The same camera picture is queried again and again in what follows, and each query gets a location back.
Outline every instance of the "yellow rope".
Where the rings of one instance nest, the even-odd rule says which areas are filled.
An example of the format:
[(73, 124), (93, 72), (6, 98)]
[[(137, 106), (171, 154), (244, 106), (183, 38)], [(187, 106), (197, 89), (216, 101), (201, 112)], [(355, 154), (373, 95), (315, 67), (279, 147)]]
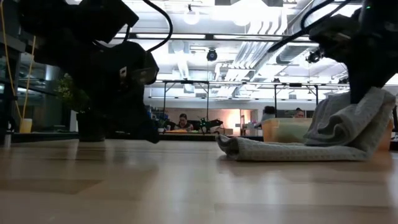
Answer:
[(33, 67), (33, 62), (34, 62), (34, 59), (35, 59), (35, 46), (36, 46), (36, 36), (33, 36), (32, 58), (30, 60), (29, 72), (28, 72), (28, 75), (27, 75), (26, 94), (25, 94), (24, 109), (23, 109), (23, 112), (22, 112), (22, 120), (25, 119), (25, 111), (26, 111), (27, 99), (28, 99), (28, 94), (29, 94), (30, 74), (32, 74), (32, 67)]
[[(6, 23), (4, 22), (4, 9), (3, 9), (3, 2), (1, 1), (0, 3), (0, 11), (1, 11), (1, 25), (2, 25), (2, 37), (4, 39), (4, 48), (6, 49), (6, 64), (7, 64), (7, 69), (8, 69), (8, 75), (10, 77), (10, 85), (11, 85), (11, 89), (12, 89), (12, 94), (15, 96), (16, 92), (15, 92), (15, 88), (14, 88), (14, 80), (12, 78), (11, 75), (11, 67), (10, 67), (10, 61), (9, 61), (9, 56), (8, 56), (8, 45), (7, 45), (7, 36), (6, 36)], [(21, 112), (19, 111), (19, 107), (18, 107), (18, 101), (15, 101), (16, 106), (17, 106), (17, 111), (18, 111), (18, 115), (19, 115), (19, 119), (22, 120), (22, 116), (21, 116)]]
[[(15, 88), (14, 88), (14, 80), (13, 80), (12, 75), (11, 75), (11, 66), (10, 66), (9, 56), (8, 56), (6, 23), (4, 22), (3, 2), (4, 1), (0, 2), (0, 11), (1, 11), (1, 23), (2, 23), (2, 31), (3, 31), (2, 35), (3, 35), (3, 39), (4, 39), (4, 48), (6, 49), (6, 63), (7, 63), (7, 69), (8, 69), (8, 75), (9, 75), (9, 79), (10, 79), (10, 85), (11, 85), (11, 89), (12, 89), (12, 94), (14, 96), (17, 96)], [(28, 72), (28, 76), (27, 76), (25, 102), (24, 102), (24, 109), (23, 109), (22, 115), (21, 115), (21, 111), (19, 110), (19, 107), (18, 107), (18, 101), (16, 100), (17, 112), (18, 112), (18, 115), (19, 115), (19, 119), (21, 120), (21, 125), (20, 125), (21, 128), (22, 128), (22, 123), (24, 122), (24, 118), (25, 118), (27, 99), (29, 97), (30, 75), (32, 74), (32, 67), (33, 67), (33, 62), (34, 62), (34, 57), (35, 57), (35, 46), (36, 46), (36, 36), (33, 36), (32, 59), (30, 60), (29, 72)]]

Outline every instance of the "ceiling light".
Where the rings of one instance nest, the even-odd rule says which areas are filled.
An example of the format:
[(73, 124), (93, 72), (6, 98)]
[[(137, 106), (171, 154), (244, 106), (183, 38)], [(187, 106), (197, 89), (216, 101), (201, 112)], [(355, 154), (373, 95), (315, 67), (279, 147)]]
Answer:
[[(137, 34), (139, 39), (164, 39), (168, 34)], [(173, 34), (171, 39), (204, 39), (204, 34)]]
[[(269, 42), (278, 42), (283, 38), (282, 35), (251, 35), (251, 34), (223, 34), (223, 35), (214, 35), (214, 39), (218, 40), (247, 40), (247, 41), (269, 41)], [(297, 37), (294, 40), (294, 43), (299, 42), (308, 42), (313, 43), (310, 41), (308, 37)]]
[(225, 85), (228, 85), (228, 84), (238, 84), (238, 85), (240, 85), (240, 84), (243, 84), (243, 82), (209, 82), (210, 84), (225, 84)]
[[(148, 96), (150, 99), (164, 99), (164, 96)], [(201, 97), (179, 97), (179, 96), (166, 96), (166, 99), (171, 100), (207, 100), (207, 98)], [(242, 96), (236, 96), (235, 98), (231, 97), (209, 97), (209, 100), (232, 100), (232, 101), (247, 101), (247, 100), (274, 100), (273, 98), (246, 98)], [(284, 101), (312, 101), (306, 99), (277, 99), (277, 100), (284, 100)]]
[(286, 45), (288, 46), (297, 46), (297, 47), (319, 47), (318, 43), (287, 43)]
[(250, 23), (250, 18), (247, 16), (235, 16), (233, 22), (237, 26), (247, 26)]
[(191, 4), (188, 4), (188, 10), (184, 12), (184, 22), (189, 25), (195, 25), (200, 20), (199, 11), (193, 11), (191, 8)]
[(189, 50), (195, 53), (206, 53), (208, 51), (208, 47), (203, 46), (189, 46)]

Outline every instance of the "potted plant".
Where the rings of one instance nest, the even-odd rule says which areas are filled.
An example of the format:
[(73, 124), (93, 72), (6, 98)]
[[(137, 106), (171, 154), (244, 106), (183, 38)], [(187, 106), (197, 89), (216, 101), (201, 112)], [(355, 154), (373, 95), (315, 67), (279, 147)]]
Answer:
[(165, 123), (166, 123), (166, 121), (164, 119), (159, 119), (158, 122), (159, 122), (159, 125), (157, 127), (157, 131), (162, 133), (162, 132), (165, 131)]
[(77, 112), (76, 118), (81, 142), (105, 140), (104, 119), (90, 108), (90, 99), (83, 90), (75, 86), (71, 76), (65, 74), (58, 81), (55, 92), (67, 107)]

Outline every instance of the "black cable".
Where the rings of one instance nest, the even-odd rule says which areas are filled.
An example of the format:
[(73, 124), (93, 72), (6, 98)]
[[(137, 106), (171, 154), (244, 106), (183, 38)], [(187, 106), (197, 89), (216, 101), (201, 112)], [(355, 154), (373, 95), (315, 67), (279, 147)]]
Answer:
[(164, 39), (162, 42), (160, 42), (159, 44), (157, 44), (155, 47), (152, 47), (151, 49), (147, 50), (148, 52), (152, 52), (156, 49), (158, 49), (159, 47), (165, 45), (170, 38), (172, 37), (173, 34), (173, 22), (170, 18), (169, 15), (167, 15), (167, 13), (165, 11), (163, 11), (163, 9), (159, 8), (157, 5), (155, 5), (154, 3), (152, 3), (150, 0), (143, 0), (148, 6), (152, 7), (153, 9), (155, 9), (156, 11), (158, 11), (160, 14), (162, 14), (166, 20), (167, 23), (169, 23), (169, 34), (167, 35), (166, 39)]
[[(344, 2), (340, 3), (340, 4), (336, 7), (336, 9), (334, 9), (334, 10), (332, 10), (331, 12), (329, 12), (328, 14), (324, 15), (323, 17), (321, 17), (319, 20), (315, 21), (314, 23), (319, 24), (319, 23), (323, 22), (325, 19), (330, 18), (334, 13), (338, 12), (341, 8), (343, 8), (344, 6), (346, 6), (346, 5), (347, 5), (348, 3), (350, 3), (351, 1), (352, 1), (352, 0), (345, 0)], [(306, 27), (305, 27), (305, 21), (307, 20), (307, 18), (308, 18), (311, 14), (313, 14), (313, 13), (316, 12), (317, 10), (319, 10), (319, 9), (321, 9), (321, 8), (323, 8), (323, 7), (327, 6), (327, 5), (329, 5), (329, 4), (332, 3), (332, 2), (333, 2), (333, 0), (326, 0), (326, 1), (324, 1), (323, 3), (321, 3), (321, 4), (319, 4), (319, 5), (315, 6), (315, 7), (313, 7), (312, 9), (308, 10), (308, 12), (304, 14), (304, 16), (303, 16), (303, 18), (302, 18), (302, 20), (301, 20), (301, 22), (300, 22), (301, 29), (305, 29), (305, 28), (306, 28)]]
[(320, 4), (317, 4), (316, 6), (314, 6), (313, 8), (311, 8), (310, 10), (308, 10), (304, 16), (301, 18), (300, 21), (300, 27), (301, 29), (305, 29), (305, 21), (307, 20), (307, 18), (309, 16), (311, 16), (311, 14), (313, 14), (314, 12), (318, 11), (319, 9), (329, 5), (330, 3), (332, 3), (334, 0), (326, 0), (324, 2), (321, 2)]
[(129, 40), (129, 37), (130, 37), (130, 29), (131, 29), (131, 27), (130, 27), (130, 26), (127, 26), (126, 35), (124, 36), (123, 42), (126, 42), (126, 41)]
[[(278, 43), (272, 45), (272, 46), (268, 49), (267, 53), (272, 53), (272, 52), (278, 50), (279, 48), (283, 47), (285, 44), (287, 44), (287, 43), (289, 43), (289, 42), (295, 40), (296, 38), (301, 37), (301, 36), (303, 36), (303, 35), (305, 35), (305, 34), (308, 34), (309, 31), (310, 31), (312, 28), (316, 27), (317, 25), (319, 25), (320, 23), (322, 23), (322, 22), (325, 21), (326, 19), (330, 18), (334, 13), (336, 13), (337, 11), (339, 11), (342, 7), (346, 6), (346, 5), (347, 5), (348, 3), (350, 3), (351, 1), (352, 1), (352, 0), (345, 0), (344, 2), (340, 3), (340, 5), (339, 5), (338, 7), (336, 7), (336, 9), (334, 9), (334, 10), (332, 10), (331, 12), (329, 12), (328, 14), (324, 15), (324, 16), (321, 17), (319, 20), (317, 20), (317, 21), (311, 23), (311, 24), (310, 24), (309, 26), (307, 26), (307, 27), (304, 27), (304, 29), (298, 31), (297, 33), (295, 33), (295, 34), (293, 34), (293, 35), (291, 35), (291, 36), (289, 36), (289, 37), (287, 37), (287, 38), (285, 38), (285, 39), (280, 40)], [(317, 10), (319, 10), (319, 9), (321, 9), (321, 8), (323, 8), (323, 7), (325, 7), (325, 6), (327, 6), (328, 4), (323, 4), (322, 7), (319, 7)], [(314, 11), (309, 10), (306, 14), (304, 14), (301, 23), (303, 23), (304, 19), (306, 19), (310, 14), (312, 14), (312, 13), (315, 12), (315, 11), (316, 11), (316, 10), (314, 10)]]
[(394, 122), (395, 133), (398, 133), (398, 116), (397, 116), (397, 106), (392, 109), (392, 120)]
[(107, 46), (101, 44), (100, 42), (98, 42), (98, 40), (93, 40), (93, 44), (96, 45), (97, 47), (103, 49), (103, 50), (106, 50), (106, 49), (109, 48), (109, 47), (107, 47)]

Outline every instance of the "wooden floor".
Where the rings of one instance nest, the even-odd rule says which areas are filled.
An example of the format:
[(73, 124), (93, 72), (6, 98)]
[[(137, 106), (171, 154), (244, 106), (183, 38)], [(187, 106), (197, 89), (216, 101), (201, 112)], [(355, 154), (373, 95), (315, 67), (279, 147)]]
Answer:
[(213, 142), (16, 144), (0, 152), (0, 224), (396, 224), (397, 168), (238, 163)]

